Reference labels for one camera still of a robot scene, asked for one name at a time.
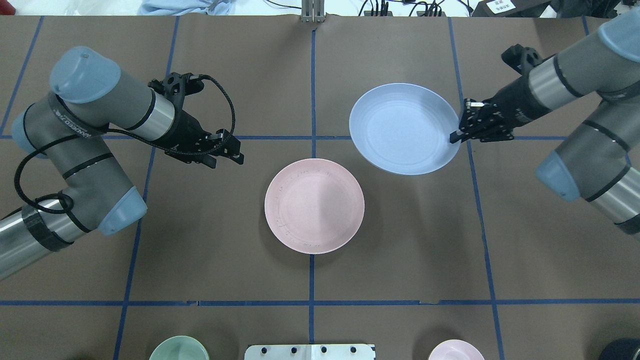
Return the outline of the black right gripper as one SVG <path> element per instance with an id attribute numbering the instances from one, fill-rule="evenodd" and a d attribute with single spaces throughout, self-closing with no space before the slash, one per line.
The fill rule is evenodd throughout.
<path id="1" fill-rule="evenodd" d="M 489 100 L 464 98 L 458 128 L 450 133 L 449 143 L 510 141 L 515 128 L 541 116 L 542 104 L 533 94 L 530 77 L 521 76 Z"/>

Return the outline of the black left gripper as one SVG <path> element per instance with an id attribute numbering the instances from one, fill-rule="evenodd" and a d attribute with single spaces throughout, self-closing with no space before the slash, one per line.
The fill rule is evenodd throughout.
<path id="1" fill-rule="evenodd" d="M 245 161 L 242 144 L 230 131 L 207 132 L 184 110 L 178 112 L 169 131 L 161 137 L 161 148 L 181 162 L 203 164 L 211 169 L 217 166 L 217 157 L 229 159 L 239 166 Z"/>

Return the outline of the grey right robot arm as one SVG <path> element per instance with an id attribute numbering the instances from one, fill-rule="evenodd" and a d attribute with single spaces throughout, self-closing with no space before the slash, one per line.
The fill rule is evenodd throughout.
<path id="1" fill-rule="evenodd" d="M 485 100 L 466 98 L 448 141 L 511 141 L 514 129 L 598 94 L 598 107 L 535 175 L 560 198 L 582 198 L 637 239 L 640 174 L 626 157 L 640 136 L 639 27 L 639 10 L 633 9 L 547 58 L 531 47 L 509 47 L 501 58 L 519 77 Z"/>

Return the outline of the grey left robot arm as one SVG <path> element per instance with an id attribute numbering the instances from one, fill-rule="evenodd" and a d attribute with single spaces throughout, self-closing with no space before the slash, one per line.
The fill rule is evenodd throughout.
<path id="1" fill-rule="evenodd" d="M 110 236 L 146 215 L 147 205 L 103 137 L 116 133 L 164 151 L 185 164 L 242 165 L 233 129 L 212 133 L 184 109 L 185 98 L 210 75 L 168 73 L 143 83 L 89 47 L 66 51 L 51 70 L 50 90 L 16 117 L 14 142 L 26 152 L 13 177 L 23 205 L 1 220 L 5 280 L 92 231 Z"/>

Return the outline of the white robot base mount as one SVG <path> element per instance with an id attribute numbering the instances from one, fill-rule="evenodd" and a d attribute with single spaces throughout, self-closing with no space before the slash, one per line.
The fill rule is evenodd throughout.
<path id="1" fill-rule="evenodd" d="M 247 347 L 245 360 L 375 360 L 374 344 L 256 344 Z"/>

